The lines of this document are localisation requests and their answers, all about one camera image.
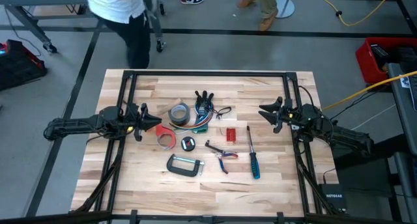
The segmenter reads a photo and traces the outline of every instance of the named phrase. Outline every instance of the gray floor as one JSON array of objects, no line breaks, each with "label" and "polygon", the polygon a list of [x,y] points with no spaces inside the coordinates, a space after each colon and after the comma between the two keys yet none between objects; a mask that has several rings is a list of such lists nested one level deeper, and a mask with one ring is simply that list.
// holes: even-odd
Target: gray floor
[{"label": "gray floor", "polygon": [[[334,11],[321,0],[293,0],[296,12],[290,18],[275,21],[273,31],[320,31],[351,33],[410,33],[398,7],[387,2],[374,16],[358,27],[344,27]],[[365,16],[379,2],[331,0],[343,10],[347,21]],[[184,6],[167,0],[165,28],[173,29],[245,29],[256,30],[259,5],[238,10],[237,0],[205,0],[202,5]],[[416,0],[405,4],[417,21]],[[0,8],[0,24],[7,24]],[[94,18],[41,21],[42,26],[93,27]],[[30,33],[18,31],[41,49],[49,68],[39,81],[0,92],[0,218],[22,216],[33,193],[35,182],[45,161],[49,143],[42,131],[47,123],[60,117],[83,61],[92,33],[47,32],[60,54],[50,55]],[[150,68],[228,69],[228,70],[309,70],[313,71],[322,106],[332,104],[364,87],[354,52],[363,39],[310,38],[237,35],[164,35],[168,47],[161,54],[151,49]],[[16,39],[12,31],[1,31],[0,41]],[[34,53],[36,51],[27,43]],[[73,117],[94,114],[104,72],[107,68],[126,68],[123,41],[114,33],[101,33],[83,82]],[[394,104],[391,94],[376,94],[341,115],[342,126],[352,128]],[[332,116],[342,109],[326,112]],[[402,132],[398,115],[391,109],[359,130],[381,141]],[[86,135],[64,140],[53,169],[38,215],[65,213],[70,208],[76,180],[85,150]],[[360,177],[362,189],[382,189],[385,183],[383,163],[349,169],[339,179],[353,188],[351,178]],[[368,173],[380,179],[368,181]],[[385,198],[347,190],[349,212],[354,216],[390,219]]]}]

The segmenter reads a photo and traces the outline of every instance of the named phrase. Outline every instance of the white shirt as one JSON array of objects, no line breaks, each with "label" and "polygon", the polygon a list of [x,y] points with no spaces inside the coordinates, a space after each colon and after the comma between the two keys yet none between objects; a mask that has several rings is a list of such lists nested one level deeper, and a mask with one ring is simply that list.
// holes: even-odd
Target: white shirt
[{"label": "white shirt", "polygon": [[145,10],[143,0],[88,0],[90,11],[101,18],[118,23],[129,23],[129,18],[140,16]]}]

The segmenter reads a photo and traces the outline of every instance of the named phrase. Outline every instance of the screwdriver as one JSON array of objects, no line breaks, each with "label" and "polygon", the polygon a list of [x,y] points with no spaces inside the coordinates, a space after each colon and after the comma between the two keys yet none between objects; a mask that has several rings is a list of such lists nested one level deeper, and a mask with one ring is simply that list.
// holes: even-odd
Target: screwdriver
[{"label": "screwdriver", "polygon": [[248,130],[248,137],[250,143],[250,167],[252,168],[252,175],[254,179],[258,179],[261,177],[261,172],[259,171],[259,164],[258,160],[256,159],[256,152],[253,149],[252,137],[250,136],[250,128],[249,126],[246,127]]}]

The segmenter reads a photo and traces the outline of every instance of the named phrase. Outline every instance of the small black disc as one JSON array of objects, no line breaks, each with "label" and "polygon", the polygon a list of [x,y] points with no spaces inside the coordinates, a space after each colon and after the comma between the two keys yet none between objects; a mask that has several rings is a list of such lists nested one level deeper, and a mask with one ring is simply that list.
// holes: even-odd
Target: small black disc
[{"label": "small black disc", "polygon": [[192,137],[187,136],[181,140],[181,147],[186,152],[191,152],[195,148],[195,141]]}]

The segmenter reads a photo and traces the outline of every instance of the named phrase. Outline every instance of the red toolbox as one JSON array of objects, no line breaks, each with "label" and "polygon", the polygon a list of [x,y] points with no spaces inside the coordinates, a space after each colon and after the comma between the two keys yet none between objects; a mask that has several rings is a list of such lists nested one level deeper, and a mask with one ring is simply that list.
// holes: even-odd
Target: red toolbox
[{"label": "red toolbox", "polygon": [[386,52],[397,46],[416,46],[417,38],[366,38],[365,43],[356,51],[356,58],[366,83],[378,83],[387,79],[385,71],[378,68],[371,51],[371,45],[378,44]]},{"label": "red toolbox", "polygon": [[44,61],[15,40],[0,43],[0,91],[45,76]]}]

